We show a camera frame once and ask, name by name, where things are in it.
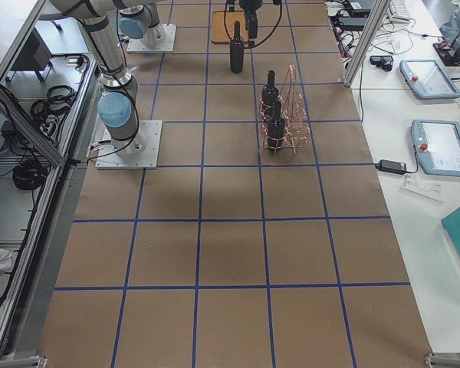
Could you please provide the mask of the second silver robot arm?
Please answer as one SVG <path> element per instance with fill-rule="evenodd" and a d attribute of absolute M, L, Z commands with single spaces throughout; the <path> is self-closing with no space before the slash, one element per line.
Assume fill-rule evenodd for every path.
<path fill-rule="evenodd" d="M 258 36 L 257 10 L 263 1 L 239 1 L 239 7 L 245 14 L 245 29 L 249 41 Z M 129 39 L 139 40 L 148 47 L 154 47 L 166 39 L 166 31 L 160 24 L 159 13 L 155 4 L 138 5 L 118 11 L 121 32 Z"/>

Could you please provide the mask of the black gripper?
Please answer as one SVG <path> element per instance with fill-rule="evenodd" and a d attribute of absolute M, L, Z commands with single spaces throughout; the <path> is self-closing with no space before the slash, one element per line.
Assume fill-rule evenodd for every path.
<path fill-rule="evenodd" d="M 240 8 L 245 11 L 245 29 L 249 32 L 250 39 L 258 36 L 257 10 L 262 6 L 263 0 L 239 0 Z"/>

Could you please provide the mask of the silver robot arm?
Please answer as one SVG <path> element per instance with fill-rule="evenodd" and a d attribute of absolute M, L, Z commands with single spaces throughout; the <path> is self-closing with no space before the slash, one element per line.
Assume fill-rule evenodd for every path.
<path fill-rule="evenodd" d="M 97 115 L 110 134 L 113 155 L 134 156 L 146 149 L 146 137 L 136 110 L 138 83 L 128 71 L 123 47 L 110 26 L 108 12 L 118 11 L 123 32 L 130 38 L 161 38 L 155 1 L 53 1 L 63 16 L 75 19 L 100 70 L 102 97 Z"/>

